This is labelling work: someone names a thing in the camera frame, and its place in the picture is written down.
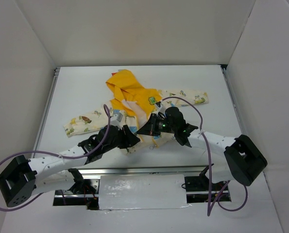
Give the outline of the yellow hooded printed child jacket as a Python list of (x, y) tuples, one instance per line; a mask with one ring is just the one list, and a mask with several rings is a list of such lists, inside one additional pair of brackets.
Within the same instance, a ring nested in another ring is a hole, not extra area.
[[(106, 81), (106, 85), (113, 93), (113, 99), (106, 105), (110, 115), (122, 114), (121, 125), (127, 125), (131, 132), (136, 132), (149, 119), (150, 114), (157, 113), (156, 104), (161, 101), (163, 106), (185, 107), (209, 102), (208, 94), (193, 89), (149, 89), (143, 87), (129, 70), (113, 73)], [(108, 123), (108, 117), (103, 108), (81, 114), (64, 125), (67, 137), (98, 132)]]

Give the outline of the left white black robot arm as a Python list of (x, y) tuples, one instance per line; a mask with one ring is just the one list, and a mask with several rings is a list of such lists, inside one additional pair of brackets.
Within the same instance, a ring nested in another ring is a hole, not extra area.
[(67, 190), (74, 194), (94, 187), (85, 181), (78, 168), (95, 162), (112, 149), (127, 149), (140, 139), (124, 125), (109, 126), (98, 134), (61, 152), (58, 156), (27, 159), (16, 156), (0, 174), (0, 191), (9, 208), (17, 207), (33, 195), (52, 190)]

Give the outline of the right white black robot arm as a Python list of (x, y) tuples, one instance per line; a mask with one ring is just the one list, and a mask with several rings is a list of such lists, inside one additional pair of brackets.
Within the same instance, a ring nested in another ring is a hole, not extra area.
[(248, 136), (227, 137), (201, 131), (186, 123), (177, 107), (166, 109), (164, 114), (151, 114), (147, 123), (137, 131), (137, 134), (149, 136), (160, 136), (161, 133), (173, 134), (182, 146), (200, 148), (226, 159), (226, 165), (213, 164), (200, 178), (205, 190), (211, 190), (219, 182), (232, 180), (250, 186), (268, 164)]

